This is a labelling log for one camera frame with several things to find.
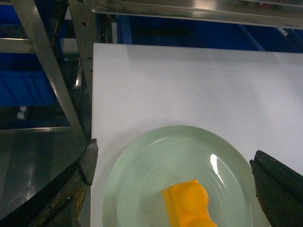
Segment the metal shelf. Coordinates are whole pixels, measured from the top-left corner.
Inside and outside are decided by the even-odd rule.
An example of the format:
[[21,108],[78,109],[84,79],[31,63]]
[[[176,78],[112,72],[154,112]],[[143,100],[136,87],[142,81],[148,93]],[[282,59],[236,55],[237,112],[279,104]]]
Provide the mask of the metal shelf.
[[302,6],[296,0],[94,0],[92,10],[95,13],[303,29]]
[[[2,26],[0,28],[5,34],[0,38],[0,52],[35,53],[38,56],[79,144],[83,147],[86,146],[91,135],[91,124],[89,123],[91,115],[88,122],[84,122],[83,106],[91,108],[91,100],[87,101],[85,97],[88,96],[87,90],[91,99],[92,44],[99,41],[96,14],[90,10],[91,1],[83,1],[83,3],[78,0],[55,1],[52,16],[47,18],[41,16],[41,5],[36,5],[34,0],[0,0],[0,4],[12,5],[22,24],[22,26]],[[68,5],[72,12],[71,16],[82,61],[81,64],[77,63],[76,71],[72,72],[73,76],[70,76],[66,70],[59,45],[60,32]],[[18,127],[22,130],[28,129],[27,125],[36,125],[36,129],[49,131],[69,128],[64,121],[56,123],[56,120],[53,120],[51,123],[45,124],[44,122],[43,124],[45,127],[41,127],[39,121],[32,124],[10,123],[2,128],[5,129],[2,132],[17,130]]]

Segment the white surface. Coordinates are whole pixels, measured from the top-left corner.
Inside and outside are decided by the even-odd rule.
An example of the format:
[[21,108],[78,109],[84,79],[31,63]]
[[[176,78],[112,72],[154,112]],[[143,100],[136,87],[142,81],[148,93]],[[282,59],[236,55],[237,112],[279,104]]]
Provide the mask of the white surface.
[[303,174],[303,54],[94,44],[93,71],[93,227],[118,156],[161,126],[209,130],[248,161],[260,149]]

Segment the metal rail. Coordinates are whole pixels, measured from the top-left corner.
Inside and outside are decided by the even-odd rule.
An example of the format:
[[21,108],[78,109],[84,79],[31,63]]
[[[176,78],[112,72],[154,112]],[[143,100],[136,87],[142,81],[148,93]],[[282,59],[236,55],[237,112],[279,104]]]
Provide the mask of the metal rail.
[[97,15],[91,11],[92,0],[68,0],[68,3],[87,83],[87,90],[91,100],[93,88],[93,44],[99,43]]
[[94,0],[92,10],[95,13],[303,29],[302,1],[261,1],[262,3],[259,0]]

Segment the metal bar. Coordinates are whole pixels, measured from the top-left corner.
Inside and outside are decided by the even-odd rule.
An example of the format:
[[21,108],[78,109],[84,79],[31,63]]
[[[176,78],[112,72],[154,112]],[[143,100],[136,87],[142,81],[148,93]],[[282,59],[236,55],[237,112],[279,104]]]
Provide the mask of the metal bar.
[[303,8],[242,0],[94,0],[95,13],[303,29]]
[[0,5],[11,6],[10,0],[0,0]]
[[303,1],[301,0],[243,0],[243,1],[254,1],[260,5],[267,3],[267,4],[275,4],[275,5],[303,7]]
[[93,44],[99,43],[96,14],[91,11],[92,0],[68,0],[81,63],[92,99]]
[[69,131],[71,130],[71,126],[64,126],[64,127],[48,127],[48,128],[26,128],[26,129],[5,129],[0,130],[0,135],[7,135],[7,134],[15,134],[17,131],[24,131],[27,132],[56,132],[56,131]]
[[28,39],[0,38],[0,53],[35,53]]
[[45,30],[35,1],[12,0],[11,3],[31,41],[66,118],[78,138],[79,144],[85,146],[87,143],[86,133],[79,121],[69,91],[65,85],[63,79],[64,69],[62,63],[58,62],[60,57],[56,55],[58,50],[56,50],[56,45],[52,45],[52,41]]

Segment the glass plate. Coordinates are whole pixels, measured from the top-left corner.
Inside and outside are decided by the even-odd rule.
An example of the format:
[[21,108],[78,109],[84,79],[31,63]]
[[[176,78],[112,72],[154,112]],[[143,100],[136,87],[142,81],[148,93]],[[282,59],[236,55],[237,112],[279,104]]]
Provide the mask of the glass plate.
[[161,191],[193,179],[207,189],[218,227],[269,226],[248,162],[222,138],[191,126],[152,130],[122,153],[106,183],[103,226],[170,227]]

